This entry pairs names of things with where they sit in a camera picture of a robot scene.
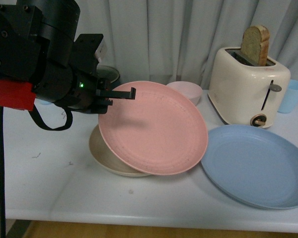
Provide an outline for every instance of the blue cup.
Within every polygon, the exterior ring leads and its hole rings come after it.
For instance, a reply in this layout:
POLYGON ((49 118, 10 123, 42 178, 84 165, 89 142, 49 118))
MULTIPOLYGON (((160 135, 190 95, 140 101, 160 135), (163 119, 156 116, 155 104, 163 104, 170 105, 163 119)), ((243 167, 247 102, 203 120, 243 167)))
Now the blue cup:
POLYGON ((298 81, 290 80, 278 112, 290 113, 298 103, 298 81))
POLYGON ((41 100, 41 99, 36 99, 36 101, 38 101, 40 104, 42 105, 48 105, 48 104, 51 104, 50 102, 47 102, 47 101, 44 101, 44 100, 41 100))

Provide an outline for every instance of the black strap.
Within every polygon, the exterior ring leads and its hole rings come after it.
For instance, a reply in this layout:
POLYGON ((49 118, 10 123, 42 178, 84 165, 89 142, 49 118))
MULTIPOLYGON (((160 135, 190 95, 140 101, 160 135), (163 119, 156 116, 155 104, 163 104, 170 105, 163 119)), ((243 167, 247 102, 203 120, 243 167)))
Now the black strap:
POLYGON ((50 128, 48 127, 43 119, 41 118, 41 115, 39 113, 39 111, 37 110, 37 108, 33 107, 33 111, 29 111, 30 116, 32 117, 32 119, 34 120, 34 122, 42 129, 44 130, 54 130, 54 131, 60 131, 60 130, 66 130, 68 128, 70 128, 70 126, 72 125, 73 122, 73 115, 72 112, 70 111, 70 109, 68 108, 63 108, 65 113, 66 113, 66 122, 65 125, 57 127, 57 128, 50 128))

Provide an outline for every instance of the bowl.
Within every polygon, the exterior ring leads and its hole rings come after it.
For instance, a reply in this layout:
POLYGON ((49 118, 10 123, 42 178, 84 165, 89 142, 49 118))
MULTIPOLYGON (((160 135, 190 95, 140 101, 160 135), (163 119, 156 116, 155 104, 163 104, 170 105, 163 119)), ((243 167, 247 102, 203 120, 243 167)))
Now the bowl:
POLYGON ((96 71, 99 78, 110 80, 111 89, 120 85, 120 73, 117 69, 106 65, 98 65, 96 71))
POLYGON ((108 171, 127 177, 144 177, 150 174, 137 171, 121 161, 106 145, 97 125, 89 138, 89 150, 95 161, 108 171))
POLYGON ((195 106, 198 104, 203 91, 199 85, 187 81, 175 81, 168 83, 167 86, 183 94, 195 106))

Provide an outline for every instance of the toaster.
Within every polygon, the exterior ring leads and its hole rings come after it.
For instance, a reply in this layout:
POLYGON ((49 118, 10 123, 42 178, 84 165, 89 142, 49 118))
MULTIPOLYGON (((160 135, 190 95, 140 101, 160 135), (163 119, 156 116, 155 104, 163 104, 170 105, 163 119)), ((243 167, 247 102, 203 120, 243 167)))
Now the toaster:
POLYGON ((208 95, 226 123, 270 127, 290 76, 285 66, 270 57, 266 66, 258 66, 240 52, 240 47, 221 48, 208 95))

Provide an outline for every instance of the plate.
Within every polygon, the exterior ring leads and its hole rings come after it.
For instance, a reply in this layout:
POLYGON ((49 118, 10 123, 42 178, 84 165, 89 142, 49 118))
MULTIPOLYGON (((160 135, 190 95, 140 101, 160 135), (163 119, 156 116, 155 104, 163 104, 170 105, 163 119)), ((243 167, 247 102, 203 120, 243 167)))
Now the plate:
POLYGON ((201 163, 213 183, 240 202, 298 207, 298 148, 276 134, 247 125, 215 128, 201 163))
POLYGON ((132 168, 153 175, 174 175, 203 157, 208 131, 199 110, 181 93, 163 84, 137 81, 135 100, 113 99, 99 128, 113 153, 132 168))
POLYGON ((97 125, 89 138, 89 150, 95 160, 110 172, 128 177, 144 177, 149 174, 137 171, 126 165, 106 145, 103 137, 100 134, 99 126, 97 125))

